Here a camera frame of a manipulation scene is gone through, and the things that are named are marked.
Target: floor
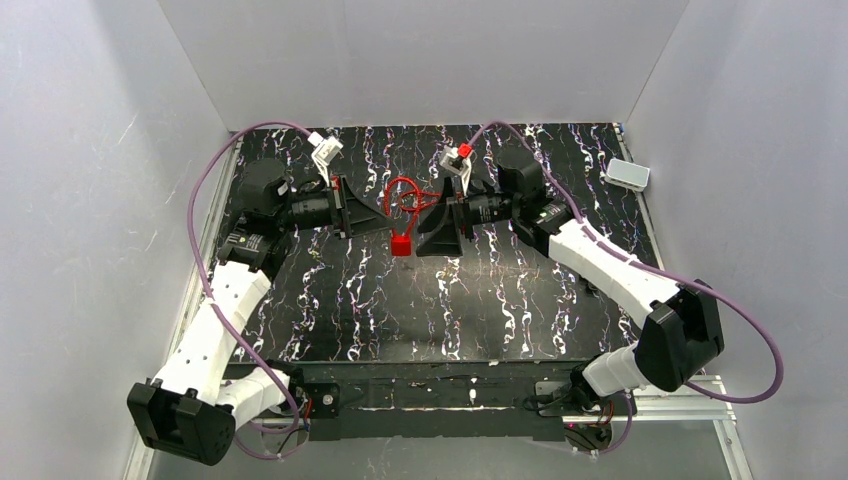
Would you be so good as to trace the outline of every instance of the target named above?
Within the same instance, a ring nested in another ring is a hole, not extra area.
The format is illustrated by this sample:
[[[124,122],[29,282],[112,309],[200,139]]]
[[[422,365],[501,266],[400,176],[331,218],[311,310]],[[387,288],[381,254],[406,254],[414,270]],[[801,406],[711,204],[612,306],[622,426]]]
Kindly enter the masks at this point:
[[[331,171],[380,206],[398,175],[438,190],[436,154],[479,128],[351,127],[332,130],[345,148]],[[609,186],[602,165],[623,158],[611,124],[521,125],[554,175],[601,232],[655,265],[638,198]],[[518,145],[506,129],[481,138],[475,172],[494,182],[494,160]],[[276,158],[293,184],[315,169],[312,147],[293,131],[245,138],[222,232],[239,211],[240,172],[247,162]],[[407,218],[394,225],[405,228]],[[508,223],[476,227],[461,258],[392,257],[389,234],[338,240],[326,229],[294,234],[294,249],[245,337],[268,358],[300,361],[461,361],[580,359],[630,343],[630,319],[604,295],[587,291],[566,267],[521,244]],[[234,360],[246,360],[236,350]]]

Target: black cable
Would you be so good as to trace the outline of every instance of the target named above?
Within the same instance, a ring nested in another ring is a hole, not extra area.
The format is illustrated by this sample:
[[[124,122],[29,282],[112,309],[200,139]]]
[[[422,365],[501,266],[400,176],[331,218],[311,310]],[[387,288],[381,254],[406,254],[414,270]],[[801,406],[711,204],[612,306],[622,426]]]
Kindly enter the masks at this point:
[[[583,432],[581,432],[581,431],[579,431],[579,430],[577,430],[577,429],[574,429],[574,428],[568,428],[568,427],[565,427],[565,430],[566,430],[566,431],[568,431],[568,432],[571,432],[571,433],[576,434],[577,436],[579,436],[579,437],[580,437],[580,438],[582,438],[583,440],[586,440],[586,443],[588,443],[589,445],[591,445],[591,447],[589,448],[589,450],[596,450],[596,449],[598,449],[598,450],[599,450],[599,449],[600,449],[600,447],[598,447],[597,445],[595,445],[595,442],[593,442],[592,440],[590,440],[590,439],[589,439],[589,437],[587,437],[587,436],[586,436]]]
[[[544,401],[545,397],[550,398],[550,395],[530,395],[529,397],[526,397],[524,401],[521,402],[521,406],[524,407],[525,410],[528,410],[530,412],[541,412],[542,410],[547,410],[553,406],[561,404],[565,401],[566,398],[565,396],[562,396],[557,398],[556,400],[549,401],[548,403],[539,406],[539,401]]]
[[[286,443],[288,443],[288,441],[289,441],[289,439],[291,438],[292,435],[294,435],[297,432],[303,432],[303,431],[306,431],[306,429],[303,428],[303,427],[300,427],[296,430],[292,430],[291,432],[289,432],[289,434],[286,435],[286,439],[283,440],[283,443],[280,445],[280,449],[277,450],[277,455],[283,453],[283,448],[286,446]]]

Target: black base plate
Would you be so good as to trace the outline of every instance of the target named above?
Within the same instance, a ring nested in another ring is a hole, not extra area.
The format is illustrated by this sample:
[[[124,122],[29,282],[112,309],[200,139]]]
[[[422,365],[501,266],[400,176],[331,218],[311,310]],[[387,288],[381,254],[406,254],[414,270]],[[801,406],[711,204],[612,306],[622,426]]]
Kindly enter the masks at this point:
[[[393,436],[563,441],[561,420],[526,411],[521,401],[536,393],[540,381],[566,382],[581,363],[298,362],[297,366],[303,369],[314,402],[310,441]],[[240,378],[253,368],[253,364],[231,363],[225,378]],[[334,395],[333,405],[322,410],[327,389],[336,386],[339,394]],[[616,410],[626,412],[627,408],[622,404]],[[266,412],[264,416],[274,415]]]

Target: red rope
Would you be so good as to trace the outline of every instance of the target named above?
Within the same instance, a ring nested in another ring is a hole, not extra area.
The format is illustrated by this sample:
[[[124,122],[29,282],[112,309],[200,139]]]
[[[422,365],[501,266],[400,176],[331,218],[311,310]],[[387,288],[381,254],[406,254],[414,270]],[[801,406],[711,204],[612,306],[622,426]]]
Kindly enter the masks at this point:
[[[400,206],[401,211],[412,214],[412,219],[409,222],[409,226],[406,227],[405,235],[408,236],[409,233],[412,231],[412,226],[415,225],[415,222],[418,220],[418,215],[424,209],[435,205],[436,201],[437,201],[437,200],[433,200],[431,202],[425,203],[424,199],[427,198],[427,197],[439,198],[439,194],[433,193],[433,192],[425,192],[425,191],[421,190],[418,187],[418,185],[415,183],[415,180],[413,180],[409,177],[396,177],[396,178],[392,179],[391,182],[389,182],[389,184],[386,186],[386,190],[383,192],[383,209],[386,211],[386,215],[391,215],[391,213],[389,211],[389,207],[390,207],[389,197],[391,196],[392,188],[394,188],[394,186],[397,185],[398,183],[406,183],[407,185],[412,187],[412,190],[403,192],[398,197],[398,205]],[[411,207],[408,207],[408,206],[404,205],[403,202],[406,199],[406,197],[411,197],[411,196],[414,196],[414,200],[413,200],[414,203]]]

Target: gray wall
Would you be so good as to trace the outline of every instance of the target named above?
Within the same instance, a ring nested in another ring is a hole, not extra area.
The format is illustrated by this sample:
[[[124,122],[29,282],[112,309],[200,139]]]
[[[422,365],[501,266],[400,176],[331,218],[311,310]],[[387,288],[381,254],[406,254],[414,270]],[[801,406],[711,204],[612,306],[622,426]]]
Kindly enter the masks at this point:
[[[227,127],[621,121],[688,0],[160,0]]]
[[[257,432],[240,434],[264,451]],[[276,451],[280,436],[266,436]],[[156,455],[151,479],[298,480],[724,480],[730,479],[712,422],[634,422],[627,443],[593,461],[563,442],[530,438],[367,438],[313,442],[285,462],[259,461],[232,447],[215,467]]]
[[[225,135],[155,0],[0,5],[0,477],[123,473]]]
[[[757,478],[845,478],[848,5],[693,1],[627,133],[669,269],[738,298],[777,338],[786,381],[739,406]],[[725,312],[714,371],[765,388],[762,340]]]

